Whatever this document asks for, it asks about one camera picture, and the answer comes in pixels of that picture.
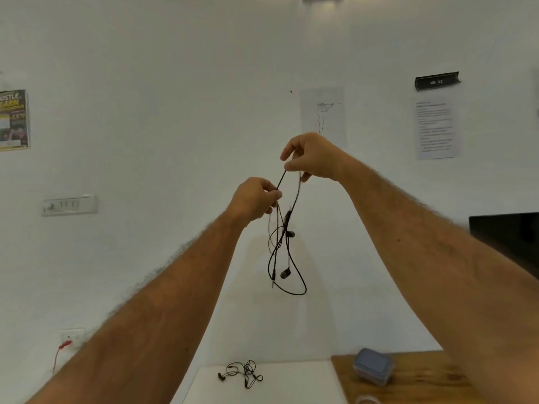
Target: person's right hand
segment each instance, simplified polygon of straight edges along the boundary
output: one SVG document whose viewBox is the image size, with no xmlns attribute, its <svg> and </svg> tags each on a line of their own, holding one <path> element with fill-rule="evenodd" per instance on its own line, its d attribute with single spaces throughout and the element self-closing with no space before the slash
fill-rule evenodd
<svg viewBox="0 0 539 404">
<path fill-rule="evenodd" d="M 347 154 L 316 132 L 296 136 L 288 142 L 282 151 L 281 160 L 293 155 L 285 164 L 286 171 L 302 171 L 301 181 L 310 176 L 331 178 L 337 181 L 342 169 L 342 162 Z"/>
</svg>

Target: person's left hand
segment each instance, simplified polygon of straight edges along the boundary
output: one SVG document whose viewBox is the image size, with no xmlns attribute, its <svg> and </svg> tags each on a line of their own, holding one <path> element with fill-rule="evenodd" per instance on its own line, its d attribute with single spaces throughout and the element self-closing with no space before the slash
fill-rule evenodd
<svg viewBox="0 0 539 404">
<path fill-rule="evenodd" d="M 271 214 L 272 207 L 277 206 L 281 197 L 282 193 L 268 180 L 249 177 L 239 185 L 226 213 L 246 227 L 264 214 Z"/>
</svg>

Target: light switch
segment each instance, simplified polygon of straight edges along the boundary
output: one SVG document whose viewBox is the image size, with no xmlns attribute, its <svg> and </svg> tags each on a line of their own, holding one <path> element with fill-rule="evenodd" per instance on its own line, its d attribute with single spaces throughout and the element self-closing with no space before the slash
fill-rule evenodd
<svg viewBox="0 0 539 404">
<path fill-rule="evenodd" d="M 72 198 L 44 200 L 41 216 L 51 217 L 53 215 L 97 214 L 97 212 L 97 196 L 95 194 L 85 194 L 83 196 Z"/>
</svg>

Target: wall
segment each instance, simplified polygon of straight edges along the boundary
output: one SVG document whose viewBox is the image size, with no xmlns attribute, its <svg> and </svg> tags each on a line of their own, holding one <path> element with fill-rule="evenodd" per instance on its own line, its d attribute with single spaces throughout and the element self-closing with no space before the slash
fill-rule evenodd
<svg viewBox="0 0 539 404">
<path fill-rule="evenodd" d="M 246 177 L 280 177 L 300 88 L 345 86 L 350 153 L 457 223 L 538 208 L 539 0 L 1 3 L 0 82 L 28 89 L 32 134 L 0 153 L 4 402 L 50 376 L 60 328 L 96 328 Z M 463 156 L 418 162 L 413 80 L 454 70 Z M 39 216 L 81 193 L 98 215 Z M 241 237 L 175 402 L 202 364 L 438 347 L 336 184 L 309 182 L 294 213 L 306 297 L 270 288 L 266 224 Z"/>
</svg>

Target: black monitor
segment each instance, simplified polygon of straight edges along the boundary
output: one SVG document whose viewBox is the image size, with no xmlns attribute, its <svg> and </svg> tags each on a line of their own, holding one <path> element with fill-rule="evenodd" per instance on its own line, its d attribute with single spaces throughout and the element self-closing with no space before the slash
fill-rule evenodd
<svg viewBox="0 0 539 404">
<path fill-rule="evenodd" d="M 539 278 L 539 213 L 470 217 L 471 234 Z"/>
</svg>

